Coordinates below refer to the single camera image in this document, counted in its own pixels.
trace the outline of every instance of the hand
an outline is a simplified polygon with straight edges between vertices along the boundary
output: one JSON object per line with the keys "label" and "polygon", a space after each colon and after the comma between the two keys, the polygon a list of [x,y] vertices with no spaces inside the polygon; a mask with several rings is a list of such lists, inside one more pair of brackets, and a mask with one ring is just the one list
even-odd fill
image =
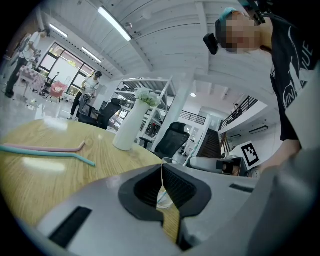
{"label": "hand", "polygon": [[37,50],[34,52],[34,56],[40,57],[40,56],[41,56],[41,50],[37,49]]}

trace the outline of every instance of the staircase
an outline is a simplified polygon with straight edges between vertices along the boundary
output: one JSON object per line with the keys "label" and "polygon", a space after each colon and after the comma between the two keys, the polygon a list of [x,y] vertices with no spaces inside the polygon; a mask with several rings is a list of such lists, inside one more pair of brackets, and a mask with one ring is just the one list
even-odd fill
{"label": "staircase", "polygon": [[221,158],[220,141],[217,131],[208,129],[197,157]]}

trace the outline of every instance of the ceiling light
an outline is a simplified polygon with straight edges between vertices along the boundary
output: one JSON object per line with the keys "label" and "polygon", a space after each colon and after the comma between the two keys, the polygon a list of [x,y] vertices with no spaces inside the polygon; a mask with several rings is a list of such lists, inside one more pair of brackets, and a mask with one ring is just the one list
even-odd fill
{"label": "ceiling light", "polygon": [[257,129],[249,131],[249,133],[250,134],[256,134],[256,133],[260,133],[260,132],[268,130],[268,129],[269,129],[269,127],[264,125],[264,126],[261,126],[260,128],[257,128]]}
{"label": "ceiling light", "polygon": [[124,29],[124,27],[116,20],[116,18],[108,12],[104,7],[100,7],[98,12],[108,21],[111,25],[118,30],[118,32],[124,37],[128,42],[132,39],[131,35]]}
{"label": "ceiling light", "polygon": [[64,32],[62,32],[59,28],[55,27],[54,25],[50,24],[50,27],[53,28],[55,31],[59,32],[64,37],[68,38],[68,35]]}
{"label": "ceiling light", "polygon": [[92,58],[94,58],[97,62],[101,63],[102,60],[98,59],[96,56],[94,56],[90,51],[88,51],[86,48],[82,47],[82,50],[85,51],[87,54],[89,54]]}

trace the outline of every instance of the black office chair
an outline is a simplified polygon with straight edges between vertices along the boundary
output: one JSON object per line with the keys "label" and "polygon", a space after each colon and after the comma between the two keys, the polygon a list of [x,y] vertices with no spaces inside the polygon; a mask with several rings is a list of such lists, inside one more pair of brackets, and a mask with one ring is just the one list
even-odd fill
{"label": "black office chair", "polygon": [[[169,129],[166,130],[162,140],[156,146],[154,154],[159,158],[172,158],[174,154],[185,144],[190,134],[185,132],[185,123],[173,122]],[[152,142],[149,139],[140,137],[144,141],[144,148],[147,148],[148,143]]]}
{"label": "black office chair", "polygon": [[121,109],[120,101],[120,99],[113,98],[102,111],[95,111],[98,115],[98,119],[80,113],[79,122],[106,130],[108,128],[109,119]]}

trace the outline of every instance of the white ceiling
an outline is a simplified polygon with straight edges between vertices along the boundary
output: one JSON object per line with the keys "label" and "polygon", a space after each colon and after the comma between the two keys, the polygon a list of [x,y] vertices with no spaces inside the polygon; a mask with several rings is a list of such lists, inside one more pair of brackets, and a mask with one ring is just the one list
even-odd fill
{"label": "white ceiling", "polygon": [[[100,6],[123,26],[132,24],[133,40],[127,42],[113,29],[98,13]],[[227,92],[222,100],[230,103],[245,94],[276,104],[266,53],[230,54],[221,49],[213,56],[204,44],[204,35],[214,32],[226,7],[243,10],[237,0],[47,0],[40,6],[45,22],[67,33],[79,51],[85,47],[101,59],[102,71],[111,79],[196,68],[197,80],[205,82],[196,85],[197,92],[221,99]]]}

